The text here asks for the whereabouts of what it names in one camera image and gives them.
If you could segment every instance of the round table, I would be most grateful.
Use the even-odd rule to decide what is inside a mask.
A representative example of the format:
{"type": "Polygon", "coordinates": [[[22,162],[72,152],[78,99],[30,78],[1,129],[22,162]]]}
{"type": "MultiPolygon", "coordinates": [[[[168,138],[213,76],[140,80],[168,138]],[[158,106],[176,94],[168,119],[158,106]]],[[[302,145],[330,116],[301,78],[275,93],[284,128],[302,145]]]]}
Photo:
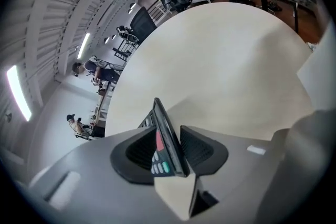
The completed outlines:
{"type": "Polygon", "coordinates": [[[261,9],[213,3],[158,27],[126,65],[109,106],[106,136],[136,129],[159,97],[180,125],[271,140],[313,111],[296,72],[308,46],[261,9]]]}

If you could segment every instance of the green button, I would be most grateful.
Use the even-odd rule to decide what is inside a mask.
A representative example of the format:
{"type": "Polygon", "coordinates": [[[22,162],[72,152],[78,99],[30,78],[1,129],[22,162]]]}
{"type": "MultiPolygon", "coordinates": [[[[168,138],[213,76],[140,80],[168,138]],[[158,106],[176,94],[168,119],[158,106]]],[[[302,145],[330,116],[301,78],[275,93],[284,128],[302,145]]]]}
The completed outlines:
{"type": "Polygon", "coordinates": [[[167,162],[162,163],[163,169],[166,173],[169,173],[170,169],[167,162]]]}

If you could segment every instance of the white ceiling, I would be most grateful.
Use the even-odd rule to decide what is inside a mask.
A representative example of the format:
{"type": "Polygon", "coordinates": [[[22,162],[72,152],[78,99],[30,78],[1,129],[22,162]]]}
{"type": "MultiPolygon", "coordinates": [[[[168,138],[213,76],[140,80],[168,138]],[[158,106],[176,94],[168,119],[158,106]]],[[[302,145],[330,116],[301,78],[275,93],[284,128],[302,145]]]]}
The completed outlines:
{"type": "Polygon", "coordinates": [[[46,102],[43,90],[56,74],[66,74],[85,33],[90,33],[87,49],[94,50],[108,34],[109,22],[132,2],[136,0],[10,0],[0,20],[0,124],[8,109],[17,109],[7,86],[6,70],[17,65],[28,104],[42,107],[46,102]]]}

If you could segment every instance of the ceiling light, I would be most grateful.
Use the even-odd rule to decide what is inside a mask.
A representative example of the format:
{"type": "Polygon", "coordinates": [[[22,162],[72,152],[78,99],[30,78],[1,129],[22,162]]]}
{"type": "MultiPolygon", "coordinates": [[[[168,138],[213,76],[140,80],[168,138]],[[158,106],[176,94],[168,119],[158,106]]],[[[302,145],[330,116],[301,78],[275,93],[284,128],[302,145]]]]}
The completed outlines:
{"type": "Polygon", "coordinates": [[[86,42],[88,41],[89,36],[90,36],[90,33],[87,33],[87,34],[85,35],[85,38],[84,38],[84,40],[83,40],[82,46],[80,47],[80,50],[79,50],[77,59],[79,59],[79,58],[82,56],[84,47],[85,47],[85,45],[86,45],[86,42]]]}
{"type": "Polygon", "coordinates": [[[8,71],[7,71],[7,79],[9,82],[9,86],[12,90],[14,99],[18,105],[18,107],[21,110],[21,113],[25,117],[26,121],[29,121],[31,117],[31,111],[28,107],[28,104],[26,102],[26,99],[23,95],[22,88],[20,85],[19,77],[17,74],[17,68],[16,66],[12,66],[8,71]]]}

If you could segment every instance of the white table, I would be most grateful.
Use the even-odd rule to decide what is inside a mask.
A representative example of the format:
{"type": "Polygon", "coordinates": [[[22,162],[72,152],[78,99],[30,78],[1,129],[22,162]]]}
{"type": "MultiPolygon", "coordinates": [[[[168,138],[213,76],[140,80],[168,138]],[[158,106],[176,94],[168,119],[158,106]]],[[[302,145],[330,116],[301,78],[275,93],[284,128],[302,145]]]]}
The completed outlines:
{"type": "Polygon", "coordinates": [[[192,125],[270,140],[313,111],[296,75],[309,55],[289,26],[261,9],[191,8],[156,29],[125,67],[106,136],[137,128],[159,97],[178,135],[192,125]]]}

